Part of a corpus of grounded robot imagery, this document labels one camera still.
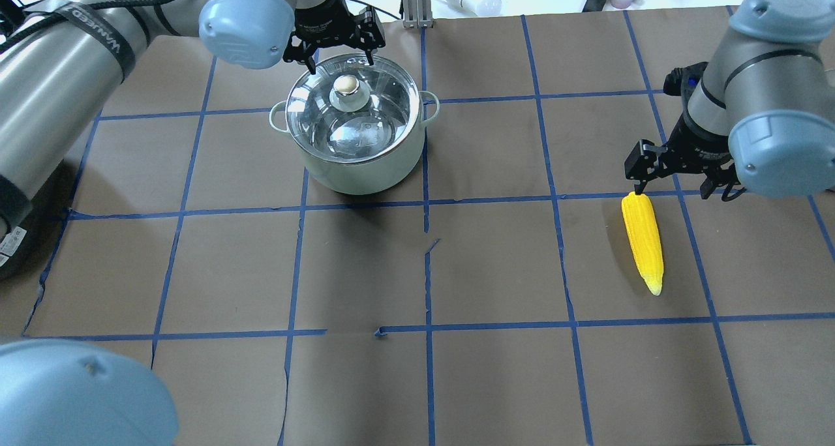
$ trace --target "blue tape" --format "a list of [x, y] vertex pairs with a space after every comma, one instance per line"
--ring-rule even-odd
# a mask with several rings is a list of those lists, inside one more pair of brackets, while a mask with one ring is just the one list
[[301, 177], [301, 199], [299, 203], [299, 230], [296, 234], [296, 258], [293, 261], [293, 288], [290, 292], [290, 315], [287, 321], [287, 328], [290, 336], [287, 337], [287, 345], [284, 348], [284, 378], [287, 382], [287, 390], [284, 391], [284, 419], [281, 420], [281, 433], [278, 437], [278, 446], [284, 445], [284, 426], [287, 422], [287, 408], [290, 402], [290, 368], [293, 357], [293, 333], [296, 331], [296, 305], [299, 299], [299, 276], [301, 274], [301, 247], [305, 235], [305, 217], [307, 216], [307, 187], [310, 181], [307, 169]]
[[101, 118], [102, 122], [112, 120], [138, 120], [138, 119], [169, 119], [171, 117], [197, 117], [200, 112], [170, 112], [170, 113], [137, 113], [134, 115], [107, 115]]
[[168, 268], [165, 270], [165, 277], [163, 280], [162, 293], [159, 295], [159, 309], [157, 310], [156, 322], [154, 323], [155, 339], [151, 345], [151, 369], [154, 368], [156, 359], [156, 348], [158, 342], [159, 330], [162, 327], [162, 318], [165, 313], [165, 303], [168, 300], [168, 289], [171, 284], [171, 273], [174, 271], [174, 262], [177, 256], [177, 247], [179, 246], [179, 236], [183, 230], [183, 220], [185, 219], [184, 211], [185, 204], [189, 199], [189, 190], [191, 188], [191, 178], [194, 175], [194, 163], [197, 161], [197, 150], [200, 148], [200, 136], [203, 133], [203, 123], [205, 120], [206, 106], [209, 104], [209, 95], [211, 95], [212, 81], [215, 79], [215, 68], [217, 67], [217, 57], [212, 57], [211, 68], [209, 68], [209, 78], [206, 81], [206, 89], [203, 93], [203, 104], [200, 107], [200, 120], [197, 122], [197, 131], [194, 133], [194, 145], [191, 148], [191, 159], [189, 160], [189, 169], [185, 175], [185, 184], [183, 185], [183, 195], [179, 202], [179, 218], [177, 219], [177, 227], [174, 231], [174, 239], [171, 242], [171, 253], [168, 259]]
[[548, 135], [545, 133], [545, 116], [542, 110], [542, 96], [539, 91], [539, 76], [536, 71], [536, 60], [534, 59], [534, 49], [530, 42], [530, 32], [528, 32], [528, 21], [524, 15], [521, 16], [522, 31], [524, 32], [525, 45], [528, 48], [528, 62], [530, 63], [531, 75], [534, 79], [534, 93], [536, 95], [536, 110], [539, 117], [539, 136], [542, 141], [542, 152], [545, 155], [546, 174], [548, 175], [548, 187], [551, 189], [551, 206], [554, 209], [554, 228], [557, 234], [558, 250], [560, 251], [560, 273], [563, 278], [563, 289], [566, 294], [566, 310], [571, 322], [571, 344], [573, 348], [573, 356], [575, 356], [575, 369], [577, 372], [577, 387], [579, 390], [579, 401], [581, 402], [581, 411], [583, 414], [583, 426], [585, 429], [585, 440], [589, 446], [594, 446], [594, 438], [591, 430], [591, 418], [588, 415], [588, 398], [585, 389], [585, 375], [583, 372], [583, 360], [581, 357], [581, 348], [579, 347], [579, 335], [577, 333], [575, 312], [573, 311], [573, 303], [571, 301], [571, 293], [569, 292], [569, 282], [566, 274], [566, 260], [564, 259], [564, 242], [563, 233], [560, 225], [560, 205], [557, 199], [556, 184], [554, 175], [551, 171], [551, 153], [548, 149]]
[[80, 342], [131, 342], [154, 340], [216, 340], [221, 338], [269, 338], [278, 336], [322, 336], [326, 329], [258, 330], [258, 331], [206, 331], [205, 333], [126, 333], [111, 335], [33, 336], [31, 338], [60, 338]]
[[816, 321], [835, 319], [835, 312], [806, 312], [793, 314], [752, 314], [749, 316], [718, 316], [719, 322]]
[[817, 202], [815, 201], [814, 197], [808, 196], [809, 199], [809, 206], [812, 208], [812, 214], [815, 215], [815, 220], [817, 221], [818, 227], [821, 228], [821, 234], [823, 235], [823, 240], [827, 244], [827, 249], [829, 249], [829, 255], [832, 256], [833, 261], [835, 261], [835, 246], [832, 246], [832, 238], [829, 236], [829, 231], [827, 230], [826, 223], [823, 222], [823, 217], [821, 216], [820, 209], [817, 208]]
[[[683, 190], [681, 193], [686, 196], [698, 196], [698, 190]], [[679, 192], [674, 190], [648, 191], [648, 196], [678, 196]], [[607, 198], [622, 198], [623, 192], [602, 192], [589, 194], [561, 194], [558, 200], [596, 200]], [[468, 203], [516, 203], [526, 201], [549, 201], [551, 196], [499, 196], [465, 199], [435, 199], [429, 201], [385, 201], [369, 203], [332, 203], [331, 205], [307, 205], [308, 211], [334, 211], [334, 209], [372, 209], [372, 208], [400, 208], [412, 206], [435, 205], [468, 205]], [[88, 215], [71, 209], [68, 219], [71, 221], [84, 220], [150, 220], [159, 218], [176, 218], [180, 216], [204, 216], [204, 215], [236, 215], [253, 213], [286, 213], [298, 212], [299, 206], [278, 206], [259, 208], [222, 208], [222, 209], [185, 209], [185, 211], [166, 211], [161, 213], [132, 213], [125, 215]]]
[[487, 322], [471, 324], [441, 324], [432, 327], [434, 331], [472, 331], [472, 330], [514, 330], [538, 328], [570, 328], [571, 321], [531, 321], [531, 322]]
[[559, 93], [558, 95], [540, 95], [540, 98], [577, 98], [577, 97], [613, 97], [618, 95], [646, 95], [647, 91], [608, 91], [599, 93]]
[[577, 321], [579, 327], [629, 327], [664, 326], [679, 324], [710, 323], [710, 318], [652, 318], [652, 319], [609, 319], [599, 321]]
[[441, 104], [476, 104], [477, 102], [513, 102], [516, 100], [534, 100], [535, 95], [511, 95], [504, 97], [469, 97], [442, 98]]
[[435, 372], [432, 340], [432, 249], [440, 242], [436, 239], [423, 254], [424, 282], [426, 291], [426, 381], [427, 381], [427, 416], [429, 417], [429, 446], [435, 444]]
[[[630, 21], [629, 13], [624, 11], [624, 21], [626, 22], [626, 28], [629, 30], [630, 39], [632, 39], [632, 47], [635, 49], [635, 57], [638, 59], [638, 65], [641, 67], [641, 77], [644, 78], [644, 84], [647, 88], [647, 91], [650, 92], [650, 106], [652, 107], [653, 116], [656, 118], [656, 126], [658, 127], [658, 133], [661, 137], [662, 143], [666, 142], [666, 135], [664, 133], [664, 125], [662, 125], [658, 107], [656, 106], [656, 99], [653, 93], [650, 90], [650, 80], [646, 74], [646, 66], [644, 65], [644, 60], [641, 57], [641, 49], [638, 47], [638, 41], [635, 38], [635, 29], [632, 27], [632, 21]], [[697, 270], [699, 272], [699, 278], [701, 279], [701, 286], [705, 293], [705, 299], [707, 301], [707, 308], [708, 312], [710, 312], [710, 320], [713, 324], [713, 330], [716, 334], [716, 343], [718, 343], [719, 347], [719, 354], [722, 359], [722, 365], [725, 369], [725, 377], [727, 377], [728, 382], [728, 389], [731, 391], [731, 398], [733, 399], [734, 410], [736, 410], [736, 418], [739, 421], [740, 431], [742, 431], [742, 438], [746, 444], [751, 444], [751, 434], [748, 431], [748, 422], [745, 420], [745, 413], [742, 410], [742, 401], [739, 398], [739, 392], [736, 389], [736, 381], [734, 380], [733, 370], [731, 370], [731, 360], [728, 358], [727, 348], [725, 347], [725, 337], [722, 336], [721, 326], [719, 324], [719, 319], [716, 316], [716, 307], [713, 304], [713, 297], [710, 294], [710, 286], [707, 283], [707, 276], [705, 273], [704, 265], [701, 261], [701, 253], [699, 251], [699, 245], [697, 240], [695, 240], [695, 232], [693, 231], [693, 224], [690, 219], [690, 214], [687, 211], [687, 203], [684, 200], [685, 194], [681, 193], [681, 184], [677, 176], [673, 176], [673, 184], [676, 185], [676, 191], [678, 192], [679, 196], [679, 205], [681, 207], [681, 213], [683, 214], [685, 225], [687, 227], [687, 234], [689, 235], [691, 247], [693, 250], [693, 256], [695, 258], [695, 262], [697, 263]]]
[[[102, 111], [99, 110], [99, 113], [96, 114], [95, 119], [93, 120], [93, 126], [90, 127], [90, 135], [87, 137], [87, 143], [84, 144], [84, 152], [81, 154], [81, 160], [78, 161], [78, 170], [75, 172], [75, 179], [72, 180], [72, 188], [69, 192], [69, 202], [73, 202], [75, 200], [75, 194], [78, 193], [78, 185], [81, 184], [81, 176], [84, 173], [84, 168], [87, 166], [87, 158], [90, 155], [90, 148], [93, 146], [93, 139], [95, 139], [96, 131], [99, 130], [99, 122], [102, 119]], [[44, 271], [41, 272], [41, 275], [38, 277], [38, 297], [35, 299], [35, 303], [32, 304], [32, 310], [29, 312], [29, 317], [26, 319], [26, 322], [23, 325], [23, 328], [20, 330], [20, 335], [25, 336], [26, 331], [29, 330], [29, 325], [32, 324], [32, 320], [35, 318], [35, 312], [38, 310], [38, 307], [44, 301], [44, 294], [46, 293], [46, 282], [48, 277], [50, 277], [50, 271], [52, 271], [53, 264], [55, 263], [55, 257], [57, 256], [57, 250], [61, 246], [61, 241], [63, 240], [63, 235], [67, 231], [67, 226], [69, 225], [69, 220], [72, 215], [72, 209], [68, 209], [66, 211], [65, 217], [63, 217], [61, 223], [61, 230], [59, 235], [57, 235], [57, 240], [55, 241], [55, 246], [53, 247], [52, 253], [50, 254], [50, 259], [47, 261], [47, 265], [44, 268]]]
[[272, 107], [232, 108], [232, 110], [206, 110], [206, 115], [235, 115], [239, 113], [269, 113]]
[[[427, 60], [426, 60], [426, 27], [420, 27], [420, 70], [421, 70], [421, 90], [427, 90], [429, 81], [427, 80]], [[423, 118], [426, 118], [426, 112], [423, 112]], [[429, 233], [429, 131], [427, 128], [423, 129], [423, 152], [421, 152], [421, 160], [423, 161], [423, 232]]]

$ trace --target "cooking pot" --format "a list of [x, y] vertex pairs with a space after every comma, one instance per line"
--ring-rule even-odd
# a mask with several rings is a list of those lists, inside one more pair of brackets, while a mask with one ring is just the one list
[[[426, 117], [424, 100], [435, 103]], [[284, 108], [287, 128], [275, 124]], [[305, 72], [269, 125], [296, 141], [311, 177], [344, 194], [372, 194], [402, 181], [423, 152], [423, 128], [440, 112], [438, 96], [418, 90], [405, 69], [364, 53], [326, 59]]]

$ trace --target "yellow corn cob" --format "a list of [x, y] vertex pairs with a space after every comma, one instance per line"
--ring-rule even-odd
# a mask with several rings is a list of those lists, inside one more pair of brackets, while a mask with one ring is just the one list
[[630, 192], [621, 200], [620, 210], [624, 215], [626, 235], [629, 236], [638, 273], [650, 288], [650, 292], [659, 295], [661, 280], [664, 278], [664, 257], [661, 255], [658, 224], [650, 197]]

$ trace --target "white sticker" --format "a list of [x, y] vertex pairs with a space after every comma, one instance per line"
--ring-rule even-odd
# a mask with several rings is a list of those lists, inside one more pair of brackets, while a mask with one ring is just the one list
[[20, 246], [20, 243], [23, 242], [24, 237], [26, 237], [25, 229], [21, 227], [14, 228], [12, 232], [6, 234], [6, 238], [3, 239], [3, 242], [0, 242], [0, 254], [5, 254], [10, 257], [13, 256], [14, 253], [18, 251], [18, 247]]

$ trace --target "label on robot arm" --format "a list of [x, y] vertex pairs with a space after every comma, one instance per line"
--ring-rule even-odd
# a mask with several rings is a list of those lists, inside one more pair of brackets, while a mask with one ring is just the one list
[[26, 230], [22, 227], [16, 227], [12, 232], [6, 234], [3, 242], [0, 242], [0, 267], [18, 251], [24, 237], [26, 237]]

